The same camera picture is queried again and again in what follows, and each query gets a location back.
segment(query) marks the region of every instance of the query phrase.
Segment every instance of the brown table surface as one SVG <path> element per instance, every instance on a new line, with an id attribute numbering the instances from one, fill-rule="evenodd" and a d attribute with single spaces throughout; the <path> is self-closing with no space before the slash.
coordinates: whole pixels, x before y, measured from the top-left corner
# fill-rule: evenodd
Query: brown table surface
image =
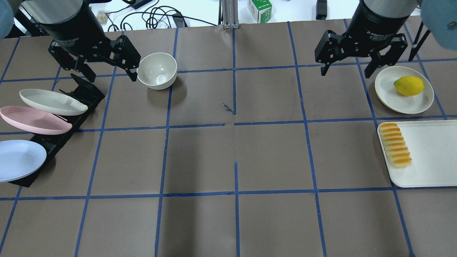
<path id="1" fill-rule="evenodd" d="M 105 100 L 30 188 L 0 183 L 0 256 L 456 256 L 456 187 L 394 186 L 376 127 L 455 119 L 457 52 L 429 37 L 407 62 L 408 47 L 397 65 L 436 97 L 403 115 L 376 96 L 382 69 L 361 76 L 366 58 L 320 75 L 314 48 L 345 22 L 125 32 L 143 57 L 174 55 L 176 82 L 154 91 L 90 64 Z M 0 43 L 1 106 L 76 87 L 50 42 Z M 0 121 L 0 141 L 30 137 Z"/>

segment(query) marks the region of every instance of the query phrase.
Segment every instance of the lemon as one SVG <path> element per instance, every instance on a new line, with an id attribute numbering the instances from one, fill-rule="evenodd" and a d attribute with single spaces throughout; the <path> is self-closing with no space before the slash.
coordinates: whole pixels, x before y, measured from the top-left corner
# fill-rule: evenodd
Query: lemon
<path id="1" fill-rule="evenodd" d="M 415 96 L 424 90 L 423 81 L 415 76 L 404 76 L 397 79 L 393 85 L 398 93 L 404 96 Z"/>

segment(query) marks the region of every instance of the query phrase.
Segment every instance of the white bowl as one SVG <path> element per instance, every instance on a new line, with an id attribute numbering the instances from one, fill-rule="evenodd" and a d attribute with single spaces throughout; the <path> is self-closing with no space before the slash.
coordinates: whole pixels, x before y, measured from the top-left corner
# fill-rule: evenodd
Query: white bowl
<path id="1" fill-rule="evenodd" d="M 175 82 L 178 65 L 173 56 L 166 53 L 154 53 L 141 60 L 138 79 L 149 88 L 162 90 Z"/>
<path id="2" fill-rule="evenodd" d="M 416 76 L 424 83 L 424 91 L 416 96 L 400 95 L 393 83 L 403 76 Z M 379 100 L 390 109 L 405 113 L 417 114 L 427 110 L 433 103 L 435 94 L 430 82 L 419 72 L 401 66 L 392 66 L 383 69 L 374 82 L 376 95 Z"/>

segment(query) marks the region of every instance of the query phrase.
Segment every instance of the rectangular tray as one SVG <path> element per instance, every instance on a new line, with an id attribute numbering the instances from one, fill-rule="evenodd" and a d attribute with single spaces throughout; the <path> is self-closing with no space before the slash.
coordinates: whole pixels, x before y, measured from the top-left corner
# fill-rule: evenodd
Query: rectangular tray
<path id="1" fill-rule="evenodd" d="M 392 182 L 398 187 L 457 186 L 457 120 L 394 123 L 400 128 L 413 160 L 405 168 L 391 166 L 378 127 Z"/>

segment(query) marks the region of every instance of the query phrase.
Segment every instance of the green and white box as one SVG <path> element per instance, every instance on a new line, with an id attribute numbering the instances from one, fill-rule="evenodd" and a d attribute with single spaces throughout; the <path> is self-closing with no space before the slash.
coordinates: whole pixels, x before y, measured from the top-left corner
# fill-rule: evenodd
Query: green and white box
<path id="1" fill-rule="evenodd" d="M 269 0 L 248 0 L 248 9 L 257 23 L 267 23 L 271 19 L 272 8 Z"/>

